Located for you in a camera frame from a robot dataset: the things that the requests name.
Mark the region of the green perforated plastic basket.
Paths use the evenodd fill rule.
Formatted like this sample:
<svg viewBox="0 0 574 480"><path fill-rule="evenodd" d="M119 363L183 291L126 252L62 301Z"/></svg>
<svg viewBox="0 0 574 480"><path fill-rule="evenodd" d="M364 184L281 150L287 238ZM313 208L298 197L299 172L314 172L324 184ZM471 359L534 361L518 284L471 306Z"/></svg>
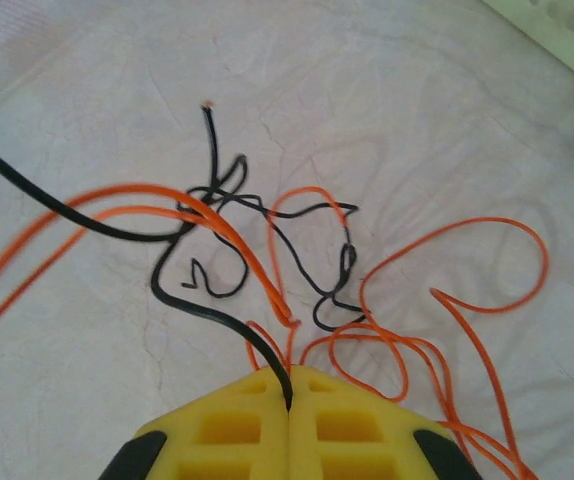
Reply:
<svg viewBox="0 0 574 480"><path fill-rule="evenodd" d="M574 0L481 0L574 72Z"/></svg>

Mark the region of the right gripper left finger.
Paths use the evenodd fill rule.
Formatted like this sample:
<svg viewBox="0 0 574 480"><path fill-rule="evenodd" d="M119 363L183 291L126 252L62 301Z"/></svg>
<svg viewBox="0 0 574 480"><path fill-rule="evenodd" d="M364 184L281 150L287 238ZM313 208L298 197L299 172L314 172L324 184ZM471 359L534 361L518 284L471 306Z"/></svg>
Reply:
<svg viewBox="0 0 574 480"><path fill-rule="evenodd" d="M288 480L288 411L268 368L141 426L99 480Z"/></svg>

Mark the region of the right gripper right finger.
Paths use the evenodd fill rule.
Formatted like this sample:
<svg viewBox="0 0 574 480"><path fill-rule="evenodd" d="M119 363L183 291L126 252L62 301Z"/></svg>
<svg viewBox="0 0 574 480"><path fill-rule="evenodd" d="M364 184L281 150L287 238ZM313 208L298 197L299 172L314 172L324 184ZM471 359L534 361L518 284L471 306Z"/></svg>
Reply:
<svg viewBox="0 0 574 480"><path fill-rule="evenodd" d="M437 422L310 367L291 381L289 480L482 480Z"/></svg>

